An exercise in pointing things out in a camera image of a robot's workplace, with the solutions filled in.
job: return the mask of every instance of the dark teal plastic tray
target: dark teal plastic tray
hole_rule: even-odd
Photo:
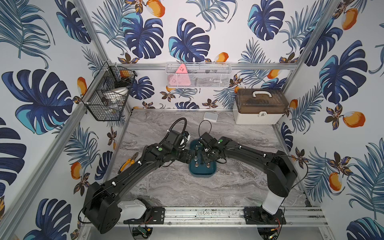
[[[207,167],[207,165],[202,161],[202,157],[201,157],[201,151],[204,151],[204,150],[202,149],[202,146],[200,145],[197,139],[191,142],[189,149],[195,149],[196,145],[199,146],[199,150],[197,153],[197,161],[195,161],[194,157],[192,157],[192,160],[189,163],[189,171],[194,177],[210,177],[214,175],[217,168],[216,161],[211,162],[210,167]]]

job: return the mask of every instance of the pliers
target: pliers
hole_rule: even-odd
[[[128,159],[119,169],[119,172],[118,174],[120,174],[122,171],[124,171],[124,169],[127,167],[128,164],[134,164],[135,163],[135,159],[137,158],[137,156],[139,155],[139,152],[136,152],[130,159]]]

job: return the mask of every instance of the wallpaper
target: wallpaper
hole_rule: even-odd
[[[0,16],[2,219],[101,60],[71,1],[4,0]]]
[[[89,113],[84,115],[19,224],[17,238],[78,238],[78,214],[86,191],[92,183],[103,182],[128,114],[125,111],[120,121],[113,122],[96,121]]]
[[[383,1],[343,0],[287,90],[281,134],[337,240],[384,239]]]
[[[295,63],[327,0],[84,1],[112,62]],[[340,38],[319,43],[317,65]],[[288,70],[233,71],[222,89],[172,89],[161,71],[138,71],[135,108],[231,109],[239,88],[281,88]]]

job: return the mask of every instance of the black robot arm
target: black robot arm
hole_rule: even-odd
[[[254,166],[267,175],[268,188],[277,196],[287,197],[297,172],[285,153],[282,151],[263,152],[243,146],[230,138],[221,137],[219,140],[208,133],[204,133],[200,141],[207,151],[203,151],[205,163],[220,158],[232,158]]]
[[[172,130],[173,126],[185,120],[181,133]],[[121,197],[130,191],[141,179],[164,163],[180,161],[189,164],[201,152],[205,163],[219,159],[233,158],[254,166],[267,174],[269,193],[258,213],[258,224],[266,224],[274,215],[285,197],[288,196],[297,173],[291,161],[283,152],[263,152],[233,141],[227,137],[219,140],[204,133],[199,141],[203,151],[185,149],[189,133],[185,131],[186,119],[178,119],[168,130],[160,143],[144,148],[141,158],[111,180],[90,185],[82,212],[100,233],[108,232],[120,219]]]

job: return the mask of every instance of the black wire basket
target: black wire basket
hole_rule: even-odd
[[[97,121],[119,121],[135,77],[135,71],[108,66],[96,91],[85,104]]]

